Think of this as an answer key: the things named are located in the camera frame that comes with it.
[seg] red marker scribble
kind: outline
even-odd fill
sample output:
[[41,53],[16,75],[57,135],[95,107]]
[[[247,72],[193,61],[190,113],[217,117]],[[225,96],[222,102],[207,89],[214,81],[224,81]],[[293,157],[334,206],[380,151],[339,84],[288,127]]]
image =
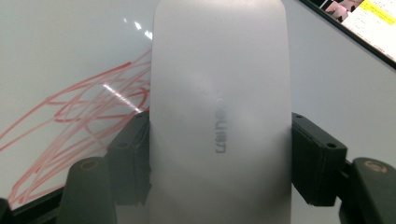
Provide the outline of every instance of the red marker scribble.
[[[103,153],[112,140],[107,138],[135,114],[149,109],[150,53],[52,95],[0,133],[1,153],[16,149],[18,143],[30,146],[27,141],[31,139],[26,139],[32,136],[40,141],[48,138],[41,133],[57,131],[13,185],[8,195],[11,206],[23,205],[62,187],[48,182],[76,161]],[[50,118],[36,120],[49,111]]]

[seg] yellow sticker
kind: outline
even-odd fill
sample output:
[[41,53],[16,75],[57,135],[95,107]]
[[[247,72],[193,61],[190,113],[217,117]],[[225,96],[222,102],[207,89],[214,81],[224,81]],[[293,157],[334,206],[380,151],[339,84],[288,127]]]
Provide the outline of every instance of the yellow sticker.
[[376,4],[370,2],[369,0],[364,0],[360,7],[366,11],[373,12],[381,20],[387,22],[389,25],[393,25],[396,22],[396,18],[388,14],[384,9],[378,7]]

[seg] black frame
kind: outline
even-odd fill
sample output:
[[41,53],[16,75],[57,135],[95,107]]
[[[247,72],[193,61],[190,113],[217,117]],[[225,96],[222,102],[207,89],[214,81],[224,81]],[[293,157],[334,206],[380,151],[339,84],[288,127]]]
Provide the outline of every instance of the black frame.
[[345,26],[343,26],[340,22],[334,20],[331,18],[326,12],[322,9],[320,9],[317,5],[315,5],[311,0],[299,0],[302,3],[304,3],[306,6],[310,7],[312,10],[317,12],[322,18],[324,18],[326,21],[340,29],[344,34],[349,36],[351,39],[355,40],[358,42],[361,46],[364,48],[368,49],[370,52],[372,52],[376,57],[381,59],[383,62],[387,63],[390,67],[393,69],[396,69],[396,62],[393,61],[390,57],[379,51],[378,49],[374,48],[372,45],[364,41],[362,38],[360,38],[358,35],[354,34],[350,30],[348,30]]

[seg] whiteboard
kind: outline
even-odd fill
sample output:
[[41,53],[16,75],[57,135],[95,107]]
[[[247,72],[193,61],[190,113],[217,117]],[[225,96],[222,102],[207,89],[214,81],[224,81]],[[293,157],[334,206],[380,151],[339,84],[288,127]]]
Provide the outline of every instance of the whiteboard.
[[0,197],[13,208],[149,109],[158,2],[0,2]]

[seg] white rectangular object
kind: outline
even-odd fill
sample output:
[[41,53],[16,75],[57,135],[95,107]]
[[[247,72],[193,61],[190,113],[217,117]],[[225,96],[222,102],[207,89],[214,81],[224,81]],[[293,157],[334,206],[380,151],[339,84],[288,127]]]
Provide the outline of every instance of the white rectangular object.
[[162,0],[149,223],[290,223],[290,70],[278,0]]

